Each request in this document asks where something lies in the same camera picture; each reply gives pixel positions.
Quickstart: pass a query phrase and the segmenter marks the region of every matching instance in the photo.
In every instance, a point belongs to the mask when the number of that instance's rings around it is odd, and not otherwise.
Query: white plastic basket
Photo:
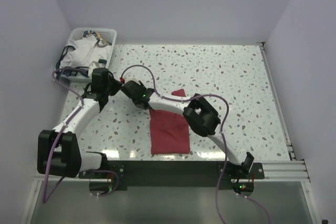
[[[92,28],[92,27],[75,28],[74,30],[72,30],[69,36],[67,45],[69,44],[69,40],[71,39],[73,40],[81,39],[83,37],[83,33],[87,30],[98,32],[104,40],[112,43],[111,51],[109,52],[109,57],[107,58],[107,63],[105,65],[106,68],[109,68],[114,44],[116,43],[117,32],[113,29],[105,29],[105,28]],[[68,77],[62,74],[61,76],[69,79],[71,82],[85,82],[85,83],[91,82],[91,78],[84,77],[81,74],[77,74],[76,76],[68,76]]]

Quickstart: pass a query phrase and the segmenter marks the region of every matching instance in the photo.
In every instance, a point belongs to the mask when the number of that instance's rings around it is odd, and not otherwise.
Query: red cloth
[[[172,95],[185,97],[183,89]],[[182,115],[163,110],[151,110],[152,154],[188,154],[190,152],[189,125]]]

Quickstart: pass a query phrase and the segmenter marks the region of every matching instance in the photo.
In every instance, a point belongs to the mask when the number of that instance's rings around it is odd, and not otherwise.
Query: white wall
[[[19,223],[38,134],[58,120],[51,71],[70,32],[56,0],[0,0],[0,223]]]
[[[266,41],[290,0],[57,0],[72,28],[114,28],[117,43]]]
[[[291,0],[266,55],[323,218],[336,223],[336,1]]]

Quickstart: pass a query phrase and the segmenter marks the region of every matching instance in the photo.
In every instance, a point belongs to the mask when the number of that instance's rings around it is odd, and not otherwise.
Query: table
[[[258,161],[290,160],[286,138],[270,88],[259,46],[223,45],[116,45],[110,71],[115,78],[128,66],[149,67],[159,92],[183,88],[195,93],[222,95],[230,104],[225,135],[233,148],[251,152]],[[129,70],[147,88],[152,87],[143,68]],[[85,84],[71,87],[83,94]],[[225,105],[208,101],[223,118]],[[62,120],[74,109],[78,98],[69,92]],[[152,155],[150,116],[134,106],[122,92],[110,97],[103,111],[79,137],[82,151],[106,153],[109,160],[223,160],[225,154],[215,144],[190,130],[189,154]]]

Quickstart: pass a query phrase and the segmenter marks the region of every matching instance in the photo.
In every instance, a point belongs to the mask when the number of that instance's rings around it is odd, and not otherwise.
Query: cable
[[[222,221],[223,224],[226,224],[227,222],[224,220],[224,217],[222,216],[221,212],[220,212],[220,209],[219,209],[219,204],[218,204],[218,191],[219,191],[219,186],[221,184],[221,180],[222,180],[222,176],[224,174],[224,171],[225,171],[225,168],[226,168],[226,165],[227,165],[227,144],[226,144],[226,139],[225,139],[225,136],[224,136],[224,131],[223,131],[223,128],[224,128],[224,123],[227,119],[227,116],[229,114],[229,104],[228,102],[223,98],[221,97],[220,95],[217,95],[217,94],[201,94],[201,95],[197,95],[195,97],[192,97],[192,98],[189,98],[189,99],[186,99],[186,100],[180,100],[180,99],[174,99],[174,98],[169,98],[169,97],[165,97],[164,95],[161,95],[157,89],[156,89],[156,84],[155,84],[155,77],[154,77],[154,74],[153,72],[146,66],[143,66],[143,65],[132,65],[132,66],[129,66],[127,67],[121,74],[121,77],[120,79],[123,80],[123,75],[125,74],[125,72],[127,70],[129,70],[130,68],[134,68],[134,67],[141,67],[141,68],[144,68],[146,69],[151,77],[152,77],[152,80],[153,80],[153,89],[154,89],[154,92],[161,98],[163,99],[166,99],[166,100],[169,100],[169,101],[173,101],[173,102],[190,102],[192,100],[195,100],[195,99],[198,99],[198,98],[201,98],[201,97],[216,97],[218,99],[221,99],[225,105],[226,105],[226,112],[225,112],[225,116],[223,118],[223,121],[221,123],[221,127],[220,127],[220,134],[222,136],[222,139],[223,139],[223,142],[224,142],[224,147],[225,147],[225,160],[224,160],[224,165],[223,165],[223,169],[222,169],[222,172],[221,174],[219,175],[219,178],[218,178],[218,181],[217,181],[217,186],[216,186],[216,194],[215,194],[215,201],[216,201],[216,209],[217,209],[217,212],[218,212],[218,215],[219,215],[219,218],[220,220]],[[267,214],[267,217],[268,217],[268,224],[271,224],[271,218],[270,218],[270,215],[267,211],[267,209],[262,205],[260,204],[259,202],[255,201],[254,199],[250,199],[250,198],[247,198],[249,199],[250,201],[256,203],[257,205],[259,205],[264,211],[265,213]]]
[[[82,109],[82,107],[84,106],[84,99],[83,97],[78,93],[76,92],[74,89],[66,86],[64,83],[62,83],[61,81],[59,81],[57,79],[57,77],[55,77],[55,74],[56,73],[59,73],[61,71],[64,71],[64,70],[74,70],[74,68],[60,68],[60,69],[56,69],[55,71],[52,72],[52,77],[53,77],[53,80],[56,81],[59,85],[61,85],[62,87],[64,87],[65,89],[71,91],[72,93],[74,93],[76,96],[78,96],[79,100],[80,100],[80,103],[82,106],[78,107],[78,109],[76,109],[72,115],[68,118],[68,120],[65,122],[65,125],[61,128],[61,130],[58,132],[52,146],[51,146],[51,149],[50,149],[50,152],[49,152],[49,156],[48,156],[48,161],[47,161],[47,166],[46,166],[46,172],[45,172],[45,177],[44,177],[44,187],[43,187],[43,197],[42,197],[42,202],[43,204],[45,204],[49,198],[51,197],[51,195],[54,193],[54,191],[56,190],[56,188],[59,186],[59,184],[62,182],[62,180],[64,179],[64,177],[62,177],[59,181],[57,181],[56,185],[54,186],[54,188],[51,190],[50,194],[47,195],[47,187],[48,187],[48,180],[49,180],[49,173],[50,173],[50,166],[51,166],[51,160],[52,160],[52,156],[55,152],[55,148],[56,148],[56,145],[58,144],[58,141],[63,133],[63,131],[65,130],[66,126],[70,123],[70,121],[78,114],[78,112]],[[101,195],[101,196],[106,196],[110,193],[112,193],[113,191],[116,190],[116,188],[118,187],[118,184],[119,184],[119,178],[118,178],[118,175],[113,172],[113,171],[108,171],[108,170],[100,170],[100,171],[94,171],[94,170],[91,170],[91,172],[100,172],[100,173],[112,173],[116,176],[117,178],[117,184],[116,186],[114,187],[114,189],[112,191],[110,191],[109,193],[105,194],[105,195]]]

